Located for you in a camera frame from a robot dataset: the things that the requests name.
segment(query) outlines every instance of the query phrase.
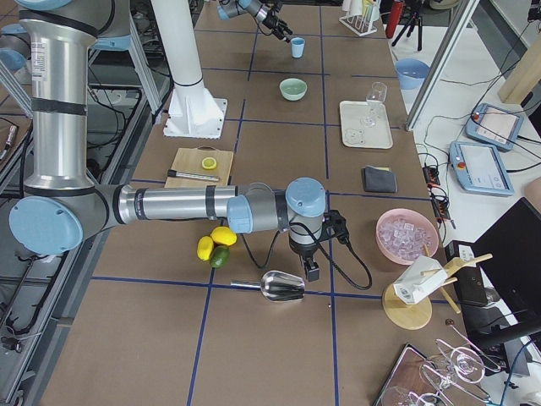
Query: bowl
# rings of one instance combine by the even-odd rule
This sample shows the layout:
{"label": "bowl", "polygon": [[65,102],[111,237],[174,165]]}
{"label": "bowl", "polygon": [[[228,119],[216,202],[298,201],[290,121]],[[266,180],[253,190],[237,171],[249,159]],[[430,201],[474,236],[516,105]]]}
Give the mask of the bowl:
{"label": "bowl", "polygon": [[308,86],[301,79],[289,78],[280,82],[280,92],[284,99],[290,102],[301,100],[306,94]]}
{"label": "bowl", "polygon": [[430,66],[418,59],[400,59],[395,63],[400,88],[403,90],[417,89],[423,84],[430,71]]}
{"label": "bowl", "polygon": [[440,242],[438,237],[438,231],[428,218],[408,209],[386,211],[375,226],[375,239],[381,253],[400,265],[411,265],[420,255],[426,255],[425,245],[429,251],[427,256],[434,255]]}

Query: ice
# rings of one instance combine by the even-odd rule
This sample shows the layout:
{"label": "ice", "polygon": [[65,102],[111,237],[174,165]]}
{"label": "ice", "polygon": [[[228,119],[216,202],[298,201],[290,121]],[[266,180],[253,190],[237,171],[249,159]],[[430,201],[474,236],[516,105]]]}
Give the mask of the ice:
{"label": "ice", "polygon": [[424,246],[432,246],[432,238],[426,230],[406,222],[404,217],[395,217],[381,224],[378,236],[387,250],[406,261],[415,261],[424,255]]}

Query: blue bowl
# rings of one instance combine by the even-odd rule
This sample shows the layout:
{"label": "blue bowl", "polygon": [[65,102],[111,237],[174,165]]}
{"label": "blue bowl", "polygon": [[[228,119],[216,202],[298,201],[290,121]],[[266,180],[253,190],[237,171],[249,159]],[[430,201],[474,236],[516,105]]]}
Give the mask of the blue bowl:
{"label": "blue bowl", "polygon": [[395,63],[400,88],[417,89],[429,74],[430,66],[418,59],[400,59]]}

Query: green bowl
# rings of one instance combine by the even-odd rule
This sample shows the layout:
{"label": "green bowl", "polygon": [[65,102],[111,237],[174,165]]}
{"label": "green bowl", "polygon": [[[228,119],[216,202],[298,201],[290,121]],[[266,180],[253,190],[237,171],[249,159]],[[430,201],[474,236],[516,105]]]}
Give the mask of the green bowl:
{"label": "green bowl", "polygon": [[290,78],[280,82],[280,92],[284,99],[291,102],[301,100],[306,94],[308,86],[301,79]]}

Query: tray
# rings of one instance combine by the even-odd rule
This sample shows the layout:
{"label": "tray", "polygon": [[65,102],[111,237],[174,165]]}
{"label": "tray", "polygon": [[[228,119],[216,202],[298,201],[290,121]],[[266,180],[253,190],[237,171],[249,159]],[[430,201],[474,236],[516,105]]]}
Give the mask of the tray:
{"label": "tray", "polygon": [[[212,156],[218,162],[216,169],[206,170],[201,167],[203,158]],[[202,175],[214,175],[220,178],[219,182],[205,180],[167,178],[166,188],[203,188],[206,185],[226,186],[229,182],[229,173],[233,161],[231,151],[220,151],[213,148],[178,148],[177,155],[171,165],[171,169],[177,172],[197,173]]]}
{"label": "tray", "polygon": [[377,148],[388,150],[392,147],[391,128],[385,105],[374,127],[365,126],[361,120],[369,113],[366,101],[341,101],[340,121],[342,124],[342,143],[352,148]]}

